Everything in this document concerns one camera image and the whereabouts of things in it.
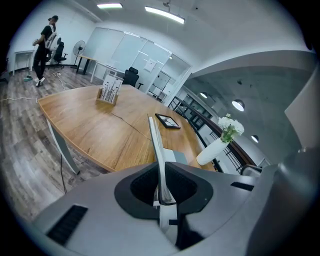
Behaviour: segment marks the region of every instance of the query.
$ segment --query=wooden conference table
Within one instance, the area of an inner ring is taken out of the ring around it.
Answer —
[[[130,85],[122,85],[116,105],[96,101],[101,86],[88,86],[49,95],[38,100],[53,139],[77,174],[65,140],[108,171],[155,162],[148,116],[158,125],[163,147],[184,153],[190,166],[214,170],[211,163],[200,166],[197,136],[187,120]],[[173,117],[181,129],[166,129],[155,113]]]

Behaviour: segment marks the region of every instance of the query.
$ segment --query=picture frame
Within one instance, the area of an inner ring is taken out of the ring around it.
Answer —
[[[158,113],[156,113],[155,116],[160,120],[160,122],[163,124],[165,128],[170,128],[170,129],[181,128],[171,116],[158,114]]]

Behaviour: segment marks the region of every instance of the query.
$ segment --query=person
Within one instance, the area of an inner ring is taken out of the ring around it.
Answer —
[[[36,82],[36,86],[40,86],[45,78],[44,78],[44,72],[46,67],[46,58],[47,54],[49,53],[49,49],[46,48],[46,40],[50,37],[50,35],[56,31],[56,22],[58,21],[58,16],[54,15],[51,18],[49,18],[49,25],[45,26],[44,29],[41,32],[40,39],[37,39],[33,42],[33,46],[39,45],[38,49],[36,50],[36,53],[34,55],[34,61],[33,61],[33,67],[34,71],[36,73],[37,78],[34,80]]]

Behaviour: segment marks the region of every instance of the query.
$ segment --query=white ceiling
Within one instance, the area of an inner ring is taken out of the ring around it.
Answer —
[[[197,59],[190,61],[184,56],[186,51],[174,52],[167,46],[181,59],[193,62],[193,71],[252,52],[306,49],[297,25],[273,0],[172,0],[170,12],[185,18],[184,25],[145,11],[145,6],[168,11],[162,0],[117,0],[122,9],[97,7],[114,2],[110,0],[65,1],[83,6],[106,26],[123,22],[166,34]]]

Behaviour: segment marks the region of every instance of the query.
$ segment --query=white flower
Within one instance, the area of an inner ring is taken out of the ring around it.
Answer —
[[[234,129],[238,135],[241,135],[244,133],[244,131],[245,131],[244,126],[241,123],[239,123],[237,120],[232,120],[231,125],[234,127]]]
[[[219,117],[219,121],[218,121],[218,126],[222,129],[222,130],[226,130],[228,129],[228,127],[230,125],[232,125],[233,120],[229,119],[227,117]]]

